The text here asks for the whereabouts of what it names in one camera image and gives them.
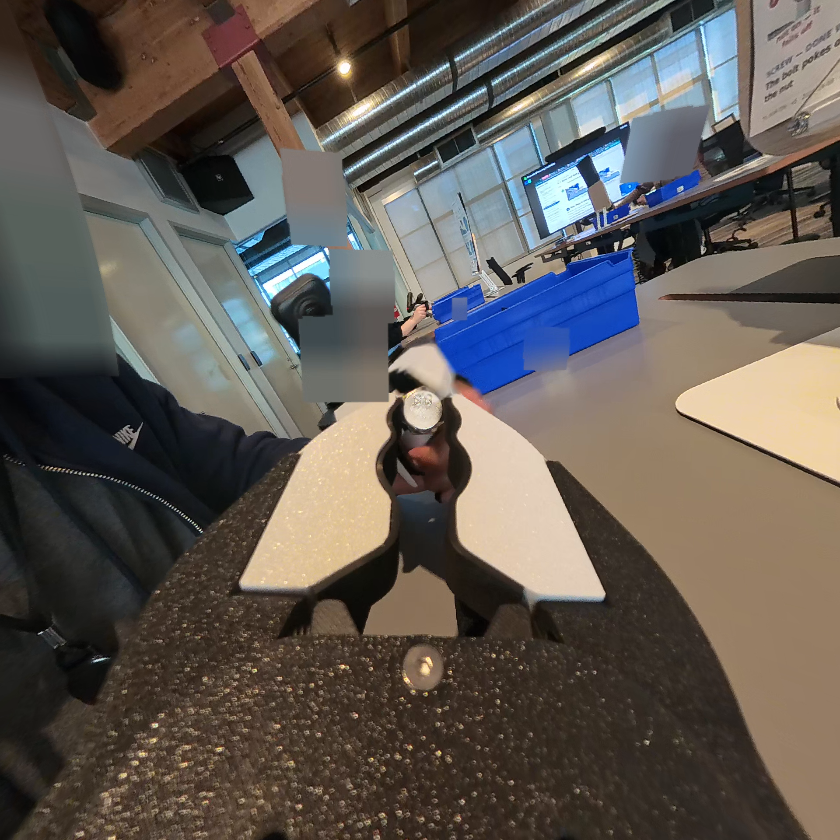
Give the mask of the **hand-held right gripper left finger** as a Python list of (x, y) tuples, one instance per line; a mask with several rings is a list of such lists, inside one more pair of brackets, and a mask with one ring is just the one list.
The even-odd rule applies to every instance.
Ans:
[(340, 600), (353, 620), (391, 590), (398, 566), (392, 489), (395, 400), (360, 404), (301, 452), (239, 579), (242, 592)]

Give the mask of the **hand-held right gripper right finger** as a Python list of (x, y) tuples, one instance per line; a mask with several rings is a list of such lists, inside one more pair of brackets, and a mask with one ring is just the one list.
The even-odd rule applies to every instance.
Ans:
[(445, 401), (445, 579), (477, 614), (500, 605), (602, 603), (606, 594), (540, 452), (460, 394)]

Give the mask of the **silver hex bolt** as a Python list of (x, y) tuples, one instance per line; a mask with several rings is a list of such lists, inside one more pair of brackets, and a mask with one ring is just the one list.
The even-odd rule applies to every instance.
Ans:
[(400, 420), (403, 451), (429, 444), (443, 421), (443, 403), (436, 393), (420, 386), (404, 394)]

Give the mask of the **blue plastic bin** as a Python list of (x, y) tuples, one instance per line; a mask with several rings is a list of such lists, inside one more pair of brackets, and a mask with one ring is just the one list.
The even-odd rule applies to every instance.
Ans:
[(625, 248), (608, 255), (582, 259), (570, 263), (567, 269), (560, 274), (550, 272), (524, 285), (513, 287), (509, 293), (499, 298), (485, 299), (479, 286), (463, 288), (434, 301), (432, 314), (439, 323), (443, 324), (454, 318), (453, 301), (459, 298), (467, 300), (467, 312), (472, 314), (485, 305), (499, 308), (507, 298), (510, 299), (510, 302), (520, 302), (540, 292), (553, 291), (556, 287), (561, 291), (578, 293), (621, 275), (628, 275), (630, 286), (633, 287), (635, 284), (633, 257), (633, 249)]
[(550, 352), (561, 360), (639, 323), (634, 253), (628, 248), (582, 259), (550, 272), (438, 327), (437, 346), (456, 373), (493, 392), (535, 372), (526, 364)]

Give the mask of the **another person's forearm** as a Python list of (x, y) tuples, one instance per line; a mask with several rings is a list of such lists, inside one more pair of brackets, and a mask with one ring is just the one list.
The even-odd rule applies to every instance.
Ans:
[(414, 297), (410, 292), (407, 296), (407, 307), (408, 316), (406, 318), (394, 320), (387, 324), (388, 350), (398, 346), (429, 315), (429, 303), (422, 294)]

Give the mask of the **person's left forearm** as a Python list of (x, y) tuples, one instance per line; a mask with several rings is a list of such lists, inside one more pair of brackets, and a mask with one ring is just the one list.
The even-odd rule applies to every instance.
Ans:
[(161, 417), (156, 434), (164, 451), (173, 457), (182, 483), (215, 515), (310, 441), (269, 432), (247, 434), (223, 418), (185, 409), (160, 385), (143, 381), (143, 387), (150, 394), (145, 406), (154, 405)]

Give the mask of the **person's left hand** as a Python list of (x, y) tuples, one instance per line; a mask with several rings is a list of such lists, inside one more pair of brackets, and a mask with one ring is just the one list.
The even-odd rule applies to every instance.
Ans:
[[(455, 377), (455, 389), (454, 396), (463, 396), (483, 410), (490, 410), (483, 396), (463, 377)], [(392, 424), (396, 434), (393, 491), (397, 496), (430, 491), (438, 501), (446, 501), (454, 492), (453, 483), (448, 477), (449, 445), (446, 438), (447, 403), (452, 396), (440, 397), (444, 421), (430, 443), (406, 453), (401, 445), (400, 425), (404, 394), (396, 390), (392, 392), (395, 395)]]

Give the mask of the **white roll-up banner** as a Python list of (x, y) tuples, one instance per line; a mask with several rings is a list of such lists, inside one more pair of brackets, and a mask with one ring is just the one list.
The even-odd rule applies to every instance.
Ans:
[(480, 257), (476, 245), (475, 236), (472, 233), (469, 216), (461, 192), (457, 192), (452, 202), (452, 211), (458, 234), (461, 237), (469, 260), (469, 272), (471, 277), (478, 277), (481, 273)]

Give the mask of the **white door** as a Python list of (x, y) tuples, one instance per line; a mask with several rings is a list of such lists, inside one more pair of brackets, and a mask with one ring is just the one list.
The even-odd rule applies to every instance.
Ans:
[(155, 378), (190, 411), (270, 430), (142, 227), (86, 216), (110, 314)]
[(280, 416), (295, 424), (296, 436), (315, 435), (321, 412), (303, 398), (299, 358), (282, 336), (234, 245), (184, 226), (176, 225), (175, 231), (244, 341), (246, 360), (256, 382), (269, 386), (268, 397), (282, 405)]

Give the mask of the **large display screen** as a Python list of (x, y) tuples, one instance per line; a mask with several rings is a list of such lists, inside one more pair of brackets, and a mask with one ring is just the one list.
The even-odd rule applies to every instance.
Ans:
[(541, 239), (593, 215), (589, 187), (579, 170), (579, 161), (590, 156), (596, 173), (613, 203), (636, 186), (619, 181), (630, 126), (597, 129), (564, 146), (546, 159), (546, 164), (521, 178), (534, 223)]

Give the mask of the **black loudspeaker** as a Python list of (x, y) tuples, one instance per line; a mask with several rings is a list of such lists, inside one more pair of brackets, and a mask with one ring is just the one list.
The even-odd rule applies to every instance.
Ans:
[(232, 155), (210, 155), (184, 164), (181, 174), (198, 204), (209, 212), (226, 215), (254, 199)]

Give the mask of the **long wooden desk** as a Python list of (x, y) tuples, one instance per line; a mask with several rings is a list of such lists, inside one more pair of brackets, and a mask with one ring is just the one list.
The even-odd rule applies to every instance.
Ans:
[(553, 259), (563, 256), (566, 251), (571, 251), (572, 248), (580, 246), (583, 249), (589, 249), (597, 238), (612, 235), (615, 231), (629, 229), (632, 225), (639, 224), (649, 217), (674, 212), (678, 208), (693, 203), (703, 203), (707, 199), (711, 199), (712, 196), (727, 192), (742, 184), (790, 169), (804, 162), (805, 159), (815, 157), (817, 160), (821, 160), (833, 156), (838, 152), (838, 145), (839, 136), (836, 135), (830, 140), (810, 143), (803, 149), (799, 149), (790, 154), (763, 154), (739, 167), (700, 182), (691, 189), (680, 192), (659, 205), (653, 207), (632, 206), (626, 216), (618, 218), (611, 224), (604, 226), (603, 229), (590, 227), (574, 236), (557, 239), (550, 245), (546, 245), (532, 252), (531, 257), (540, 257), (543, 263), (548, 263)]

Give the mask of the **printed instruction sheet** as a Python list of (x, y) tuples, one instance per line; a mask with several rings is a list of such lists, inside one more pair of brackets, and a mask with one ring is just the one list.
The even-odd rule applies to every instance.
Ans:
[(838, 125), (839, 2), (750, 2), (749, 137)]

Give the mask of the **silver ventilation duct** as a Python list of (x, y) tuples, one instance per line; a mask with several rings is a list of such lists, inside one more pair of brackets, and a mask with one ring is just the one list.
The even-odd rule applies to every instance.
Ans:
[(439, 101), (503, 60), (571, 25), (601, 1), (517, 2), (425, 65), (406, 71), (316, 130), (325, 151), (348, 154), (421, 105)]
[(347, 183), (364, 184), (478, 122), (476, 142), (504, 135), (549, 103), (662, 45), (686, 24), (687, 2), (620, 2), (566, 35), (544, 38), (464, 89), (418, 113), (343, 161)]

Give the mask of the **red beam bracket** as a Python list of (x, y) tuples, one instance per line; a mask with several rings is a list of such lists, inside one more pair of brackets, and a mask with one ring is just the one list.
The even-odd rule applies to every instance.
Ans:
[(206, 6), (213, 23), (203, 31), (203, 38), (217, 67), (231, 67), (249, 51), (261, 46), (261, 39), (243, 4), (213, 2)]

